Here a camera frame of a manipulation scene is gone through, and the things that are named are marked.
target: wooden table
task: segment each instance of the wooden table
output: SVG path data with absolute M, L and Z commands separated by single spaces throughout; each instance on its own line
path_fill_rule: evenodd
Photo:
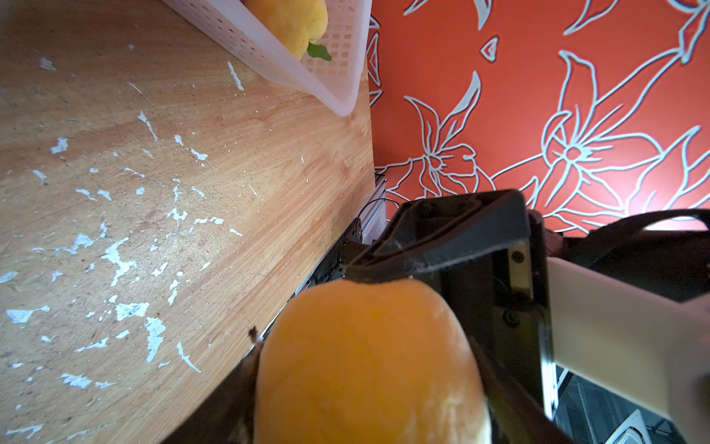
M 366 82 L 336 117 L 156 0 L 0 13 L 0 434 L 158 442 L 372 193 Z

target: screw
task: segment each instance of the screw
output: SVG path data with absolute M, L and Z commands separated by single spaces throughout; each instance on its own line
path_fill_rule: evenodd
M 523 261 L 525 260 L 525 255 L 523 253 L 521 253 L 520 251 L 514 251 L 513 254 L 510 255 L 510 258 L 516 264 L 522 264 Z
M 506 310 L 503 312 L 503 322 L 510 328 L 515 328 L 520 325 L 520 317 L 515 311 Z

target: orange wallpaper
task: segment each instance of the orange wallpaper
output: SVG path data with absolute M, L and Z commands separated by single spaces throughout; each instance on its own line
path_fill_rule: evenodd
M 709 14 L 710 0 L 375 0 L 388 196 L 517 188 L 572 235 L 710 207 Z

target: yellow fruit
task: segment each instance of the yellow fruit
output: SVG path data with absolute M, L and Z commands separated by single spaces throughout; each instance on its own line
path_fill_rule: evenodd
M 325 0 L 244 0 L 244 6 L 298 60 L 328 27 Z
M 491 442 L 478 367 L 446 302 L 412 279 L 335 281 L 276 319 L 255 444 Z

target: green leaf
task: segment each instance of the green leaf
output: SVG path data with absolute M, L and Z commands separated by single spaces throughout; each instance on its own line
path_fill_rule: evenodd
M 308 55 L 313 58 L 321 58 L 326 61 L 333 60 L 333 57 L 328 53 L 328 48 L 325 45 L 314 45 L 313 43 L 308 43 Z

